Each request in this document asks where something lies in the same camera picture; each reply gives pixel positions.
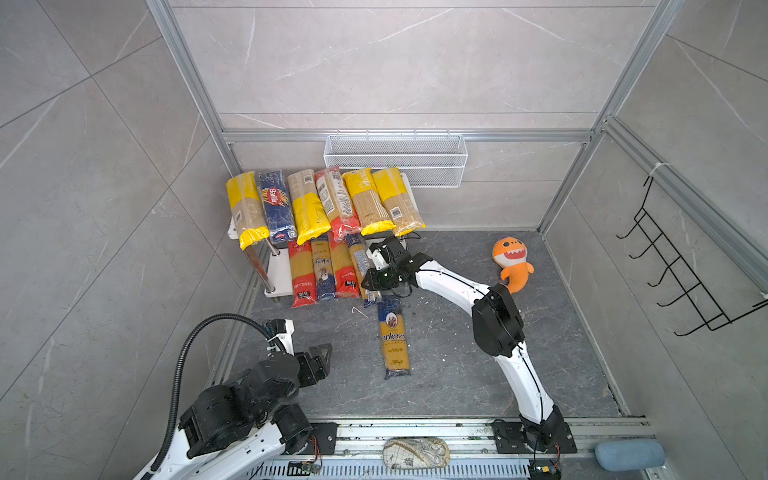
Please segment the clear blue spaghetti bag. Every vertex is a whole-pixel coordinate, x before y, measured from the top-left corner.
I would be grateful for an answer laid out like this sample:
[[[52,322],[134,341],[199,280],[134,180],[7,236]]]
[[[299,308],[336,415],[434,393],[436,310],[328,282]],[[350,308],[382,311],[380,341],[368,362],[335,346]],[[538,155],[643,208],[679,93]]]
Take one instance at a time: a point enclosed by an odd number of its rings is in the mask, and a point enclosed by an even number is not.
[[[356,273],[363,307],[368,308],[381,301],[382,295],[377,290],[369,290],[363,286],[366,273],[371,268],[370,259],[366,254],[366,244],[360,233],[348,234],[345,237],[353,267]]]

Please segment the yellow spaghetti bag with barcode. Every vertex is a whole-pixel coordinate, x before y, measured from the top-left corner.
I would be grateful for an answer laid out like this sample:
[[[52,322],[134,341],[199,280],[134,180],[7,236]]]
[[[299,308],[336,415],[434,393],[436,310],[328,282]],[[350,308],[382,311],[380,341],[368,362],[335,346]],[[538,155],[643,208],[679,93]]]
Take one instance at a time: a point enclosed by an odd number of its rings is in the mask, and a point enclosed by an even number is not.
[[[372,174],[372,178],[382,205],[394,224],[393,233],[396,236],[407,235],[425,227],[397,167],[378,170]]]

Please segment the yellow wholewheat spaghetti bag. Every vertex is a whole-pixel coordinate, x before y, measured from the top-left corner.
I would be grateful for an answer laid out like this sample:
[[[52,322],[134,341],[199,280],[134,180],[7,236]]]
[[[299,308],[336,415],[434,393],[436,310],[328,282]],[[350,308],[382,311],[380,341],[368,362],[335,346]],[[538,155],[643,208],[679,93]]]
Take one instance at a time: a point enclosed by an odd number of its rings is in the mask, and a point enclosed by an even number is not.
[[[345,172],[342,179],[360,221],[363,236],[392,231],[395,228],[380,200],[370,168]]]

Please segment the blue yellow Ankara pasta bag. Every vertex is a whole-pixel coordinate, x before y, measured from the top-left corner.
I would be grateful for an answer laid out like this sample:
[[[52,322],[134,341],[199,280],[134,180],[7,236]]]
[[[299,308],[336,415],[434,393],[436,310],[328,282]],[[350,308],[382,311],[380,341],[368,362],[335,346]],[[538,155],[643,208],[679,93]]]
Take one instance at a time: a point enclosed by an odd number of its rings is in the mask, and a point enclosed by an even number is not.
[[[377,307],[379,338],[385,363],[384,379],[411,374],[405,321],[397,297],[385,296]]]

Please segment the dark blue pasta bag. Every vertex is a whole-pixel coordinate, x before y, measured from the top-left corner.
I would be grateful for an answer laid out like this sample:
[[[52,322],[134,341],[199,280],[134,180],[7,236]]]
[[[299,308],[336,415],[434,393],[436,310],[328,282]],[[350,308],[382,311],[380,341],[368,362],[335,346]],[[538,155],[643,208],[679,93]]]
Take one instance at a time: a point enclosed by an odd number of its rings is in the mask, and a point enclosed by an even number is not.
[[[335,298],[336,281],[332,265],[330,243],[326,235],[313,239],[311,242],[313,270],[317,301],[327,301]]]

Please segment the red yellow spaghetti bag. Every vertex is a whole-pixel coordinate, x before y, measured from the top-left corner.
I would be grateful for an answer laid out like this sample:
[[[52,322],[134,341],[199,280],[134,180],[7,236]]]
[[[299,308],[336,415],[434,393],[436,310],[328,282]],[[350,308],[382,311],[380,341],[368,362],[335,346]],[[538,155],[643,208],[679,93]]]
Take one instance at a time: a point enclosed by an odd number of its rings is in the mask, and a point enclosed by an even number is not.
[[[311,245],[289,243],[289,262],[293,291],[293,308],[317,303],[316,279]]]

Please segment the tan yellow pasta bag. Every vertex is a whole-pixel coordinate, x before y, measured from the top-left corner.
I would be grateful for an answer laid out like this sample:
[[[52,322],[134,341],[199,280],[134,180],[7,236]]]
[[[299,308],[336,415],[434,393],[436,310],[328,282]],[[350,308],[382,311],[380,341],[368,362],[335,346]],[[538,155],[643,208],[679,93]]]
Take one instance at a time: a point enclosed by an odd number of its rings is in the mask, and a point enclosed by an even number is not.
[[[297,228],[297,244],[303,245],[331,230],[330,221],[319,198],[314,171],[305,169],[287,178]]]

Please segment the red spaghetti bag with label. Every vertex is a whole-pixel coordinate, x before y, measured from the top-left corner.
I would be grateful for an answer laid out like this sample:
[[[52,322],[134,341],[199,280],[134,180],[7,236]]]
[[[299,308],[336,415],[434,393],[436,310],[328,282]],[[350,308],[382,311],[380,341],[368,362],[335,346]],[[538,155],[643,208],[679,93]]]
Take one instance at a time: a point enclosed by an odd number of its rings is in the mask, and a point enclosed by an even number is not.
[[[331,236],[341,243],[348,235],[362,232],[351,197],[338,167],[326,168],[314,174],[316,189],[331,225]]]

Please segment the blue Barilla spaghetti box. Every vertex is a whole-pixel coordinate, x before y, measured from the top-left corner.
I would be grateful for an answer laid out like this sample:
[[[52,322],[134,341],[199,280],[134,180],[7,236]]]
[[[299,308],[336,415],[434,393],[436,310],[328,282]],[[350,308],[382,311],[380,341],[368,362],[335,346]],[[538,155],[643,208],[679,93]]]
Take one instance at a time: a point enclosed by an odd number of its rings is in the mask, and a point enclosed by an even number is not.
[[[288,187],[281,170],[258,174],[265,221],[274,244],[298,238]]]

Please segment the long yellow spaghetti bag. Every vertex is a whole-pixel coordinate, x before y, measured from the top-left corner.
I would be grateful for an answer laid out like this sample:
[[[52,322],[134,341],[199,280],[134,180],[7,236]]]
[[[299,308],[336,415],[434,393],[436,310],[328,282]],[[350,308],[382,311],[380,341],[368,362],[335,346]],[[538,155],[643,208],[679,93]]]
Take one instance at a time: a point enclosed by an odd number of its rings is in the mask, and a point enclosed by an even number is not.
[[[226,182],[226,191],[241,250],[270,236],[253,171]]]

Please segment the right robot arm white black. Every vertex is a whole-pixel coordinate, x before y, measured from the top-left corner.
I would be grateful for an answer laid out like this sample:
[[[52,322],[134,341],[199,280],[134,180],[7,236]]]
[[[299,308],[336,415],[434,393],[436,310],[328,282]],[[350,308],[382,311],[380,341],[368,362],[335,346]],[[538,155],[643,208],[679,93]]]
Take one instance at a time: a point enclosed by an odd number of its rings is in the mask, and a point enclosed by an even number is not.
[[[517,422],[492,422],[499,452],[508,451],[515,441],[524,443],[534,454],[577,451],[570,426],[546,392],[529,357],[524,322],[506,286],[485,285],[465,278],[424,253],[410,253],[393,236],[374,242],[366,256],[373,267],[364,275],[364,288],[421,288],[471,316],[475,343],[500,366],[519,410]]]

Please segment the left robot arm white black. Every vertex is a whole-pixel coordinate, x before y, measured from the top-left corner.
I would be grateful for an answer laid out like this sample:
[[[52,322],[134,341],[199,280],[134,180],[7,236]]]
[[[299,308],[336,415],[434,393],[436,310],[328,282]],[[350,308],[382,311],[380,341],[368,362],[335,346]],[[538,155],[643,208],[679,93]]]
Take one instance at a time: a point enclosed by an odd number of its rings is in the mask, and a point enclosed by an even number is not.
[[[332,346],[272,352],[198,395],[171,429],[171,443],[138,479],[232,479],[283,454],[320,455],[315,429],[293,399],[330,372]]]

